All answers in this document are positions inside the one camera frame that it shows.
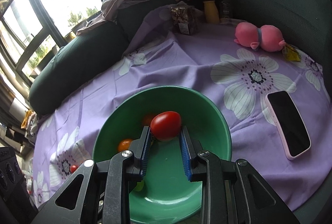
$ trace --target metal screw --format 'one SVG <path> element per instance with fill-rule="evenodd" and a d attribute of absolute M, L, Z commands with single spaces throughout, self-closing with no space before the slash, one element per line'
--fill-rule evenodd
<path fill-rule="evenodd" d="M 201 151 L 200 151 L 200 155 L 201 155 L 202 157 L 207 157 L 208 155 L 210 155 L 210 152 L 207 151 L 207 150 L 201 150 Z"/>
<path fill-rule="evenodd" d="M 88 159 L 84 161 L 84 166 L 85 167 L 91 167 L 95 162 L 92 159 Z"/>
<path fill-rule="evenodd" d="M 130 150 L 122 151 L 122 156 L 124 157 L 130 157 L 132 155 L 132 152 Z"/>
<path fill-rule="evenodd" d="M 239 159 L 239 160 L 237 161 L 237 163 L 238 163 L 240 166 L 247 166 L 248 161 L 246 161 L 245 159 Z"/>

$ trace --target dark green cushion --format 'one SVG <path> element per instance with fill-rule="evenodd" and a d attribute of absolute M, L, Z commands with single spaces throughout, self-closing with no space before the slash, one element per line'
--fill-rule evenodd
<path fill-rule="evenodd" d="M 285 41 L 323 65 L 325 86 L 332 96 L 331 0 L 231 0 L 236 18 L 258 27 L 274 25 Z"/>
<path fill-rule="evenodd" d="M 332 171 L 329 172 L 319 189 L 294 211 L 294 215 L 301 224 L 330 224 L 331 208 Z"/>
<path fill-rule="evenodd" d="M 121 25 L 129 41 L 131 41 L 138 28 L 141 26 L 144 17 L 150 11 L 164 5 L 175 3 L 175 0 L 149 0 L 140 2 L 125 9 L 120 9 L 117 13 L 117 23 Z"/>
<path fill-rule="evenodd" d="M 113 22 L 77 36 L 53 57 L 33 82 L 29 101 L 36 113 L 46 115 L 81 85 L 121 59 L 129 41 Z"/>

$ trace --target red tomato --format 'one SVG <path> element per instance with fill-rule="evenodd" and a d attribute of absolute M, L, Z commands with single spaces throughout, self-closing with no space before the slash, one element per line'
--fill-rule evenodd
<path fill-rule="evenodd" d="M 143 126 L 150 126 L 150 123 L 151 123 L 152 119 L 154 119 L 156 115 L 157 114 L 147 114 L 145 117 L 143 117 L 142 125 Z"/>
<path fill-rule="evenodd" d="M 181 129 L 181 116 L 173 111 L 163 112 L 151 121 L 150 128 L 158 140 L 170 141 Z"/>
<path fill-rule="evenodd" d="M 73 174 L 74 173 L 74 171 L 76 171 L 77 170 L 77 166 L 76 165 L 72 165 L 72 166 L 70 166 L 70 172 Z"/>

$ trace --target plastic bottle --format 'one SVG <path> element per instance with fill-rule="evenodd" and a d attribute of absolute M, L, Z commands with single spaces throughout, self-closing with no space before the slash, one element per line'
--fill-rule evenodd
<path fill-rule="evenodd" d="M 204 13 L 207 23 L 219 24 L 219 14 L 214 0 L 203 1 Z"/>
<path fill-rule="evenodd" d="M 221 0 L 220 1 L 220 19 L 222 18 L 233 18 L 232 6 L 230 0 Z"/>

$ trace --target plush pig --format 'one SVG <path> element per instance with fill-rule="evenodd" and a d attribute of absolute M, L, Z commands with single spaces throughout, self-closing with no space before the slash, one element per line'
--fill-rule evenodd
<path fill-rule="evenodd" d="M 251 23 L 241 22 L 235 29 L 235 37 L 234 42 L 255 51 L 259 47 L 267 52 L 280 51 L 286 44 L 281 31 L 271 25 L 264 25 L 259 29 Z"/>

